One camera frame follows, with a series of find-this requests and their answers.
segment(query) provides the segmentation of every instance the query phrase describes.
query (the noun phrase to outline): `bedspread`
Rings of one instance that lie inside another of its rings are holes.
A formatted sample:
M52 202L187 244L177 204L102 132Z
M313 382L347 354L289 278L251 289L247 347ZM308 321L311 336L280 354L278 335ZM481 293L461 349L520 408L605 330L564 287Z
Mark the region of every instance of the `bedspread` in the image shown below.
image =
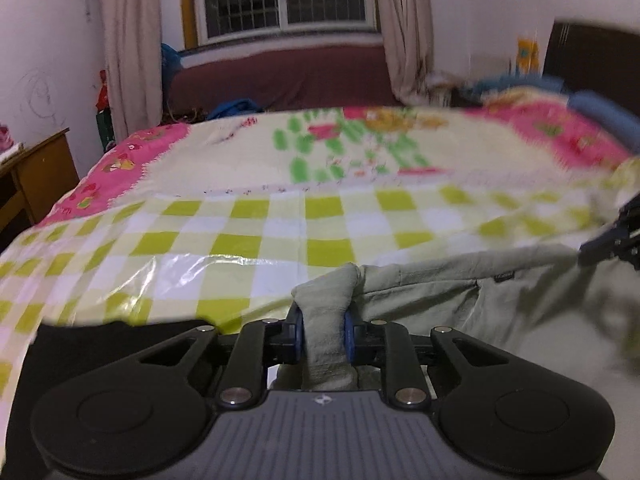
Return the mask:
M133 134L118 145L43 225L157 193L200 199L258 184L449 170L561 174L564 168L612 170L627 157L593 123L544 101L474 114L327 108L175 124Z

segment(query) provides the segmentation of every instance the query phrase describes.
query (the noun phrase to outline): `dark brown headboard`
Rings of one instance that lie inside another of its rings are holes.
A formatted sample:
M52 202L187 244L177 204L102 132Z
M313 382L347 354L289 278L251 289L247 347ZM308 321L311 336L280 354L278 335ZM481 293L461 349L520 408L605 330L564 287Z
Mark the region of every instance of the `dark brown headboard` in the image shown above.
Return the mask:
M545 74L571 91L593 90L640 116L640 35L580 22L556 22Z

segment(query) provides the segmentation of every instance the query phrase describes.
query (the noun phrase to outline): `window frame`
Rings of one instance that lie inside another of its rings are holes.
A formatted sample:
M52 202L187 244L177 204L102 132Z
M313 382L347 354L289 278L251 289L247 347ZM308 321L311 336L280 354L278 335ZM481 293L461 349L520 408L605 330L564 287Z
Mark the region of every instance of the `window frame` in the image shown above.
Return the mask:
M280 26L254 28L252 30L243 30L241 32L230 32L222 34L215 38L207 37L207 13L205 0L194 0L196 14L196 31L198 37L198 46L216 45L226 43L228 41L244 40L246 38L260 38L262 36L273 36L277 34L286 34L288 32L322 32L322 31L357 31L376 29L376 0L364 0L365 21L363 22L314 22L314 23L289 23L287 17L287 0L278 0L278 17Z

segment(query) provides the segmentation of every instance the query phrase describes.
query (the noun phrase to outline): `window sill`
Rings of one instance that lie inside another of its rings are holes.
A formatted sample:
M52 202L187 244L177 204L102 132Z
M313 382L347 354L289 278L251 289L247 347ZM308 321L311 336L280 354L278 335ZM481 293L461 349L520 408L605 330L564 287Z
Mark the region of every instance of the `window sill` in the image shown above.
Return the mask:
M292 50L333 46L341 44L361 44L373 46L382 44L378 30L318 30L305 32L276 32L265 36L223 41L180 52L182 66L189 68L208 62L253 56L270 50Z

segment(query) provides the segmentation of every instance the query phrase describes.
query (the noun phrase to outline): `blue cloth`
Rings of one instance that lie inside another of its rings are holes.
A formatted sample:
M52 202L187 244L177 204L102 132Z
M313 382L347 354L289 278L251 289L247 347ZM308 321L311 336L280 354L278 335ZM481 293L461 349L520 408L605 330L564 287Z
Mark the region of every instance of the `blue cloth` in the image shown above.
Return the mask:
M640 118L591 90L576 92L567 106L598 123L634 155L640 154Z
M502 92L514 86L533 86L549 92L562 93L564 89L564 79L551 75L503 75L495 78L481 79L471 89L471 93L476 96L484 92Z
M162 105L166 106L171 81L182 70L182 57L165 43L161 43L160 49L162 52Z
M207 115L207 121L221 119L222 117L233 117L235 115L256 114L263 111L264 110L251 101L251 99L238 99L217 106L215 110Z

